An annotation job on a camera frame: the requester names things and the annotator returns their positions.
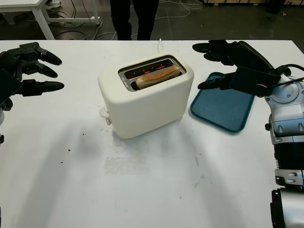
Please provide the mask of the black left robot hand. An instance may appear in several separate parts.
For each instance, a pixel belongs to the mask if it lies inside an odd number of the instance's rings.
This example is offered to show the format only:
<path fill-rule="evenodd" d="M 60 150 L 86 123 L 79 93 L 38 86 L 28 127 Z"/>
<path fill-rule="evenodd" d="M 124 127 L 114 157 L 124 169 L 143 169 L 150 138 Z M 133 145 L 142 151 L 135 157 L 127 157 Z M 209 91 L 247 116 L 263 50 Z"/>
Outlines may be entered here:
<path fill-rule="evenodd" d="M 40 63 L 40 61 L 56 66 L 62 64 L 62 60 L 59 57 L 43 49 L 37 42 L 22 44 L 18 48 L 10 49 L 0 54 L 0 68 L 7 70 L 17 80 L 19 88 L 14 91 L 14 94 L 38 96 L 64 88 L 65 85 L 61 82 L 38 82 L 34 79 L 22 79 L 23 74 L 31 75 L 35 73 L 50 78 L 57 77 L 57 73 L 53 69 Z"/>

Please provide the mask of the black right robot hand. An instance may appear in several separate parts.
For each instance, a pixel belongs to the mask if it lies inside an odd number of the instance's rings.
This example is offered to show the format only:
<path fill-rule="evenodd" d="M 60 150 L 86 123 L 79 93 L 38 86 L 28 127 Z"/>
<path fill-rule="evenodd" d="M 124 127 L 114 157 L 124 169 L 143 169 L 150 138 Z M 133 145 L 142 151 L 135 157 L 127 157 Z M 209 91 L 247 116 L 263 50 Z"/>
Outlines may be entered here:
<path fill-rule="evenodd" d="M 209 61 L 237 67 L 235 72 L 200 83 L 200 90 L 233 89 L 251 95 L 265 96 L 280 79 L 269 61 L 244 41 L 228 43 L 226 40 L 210 40 L 207 43 L 194 44 L 192 48 L 203 53 L 204 58 Z"/>

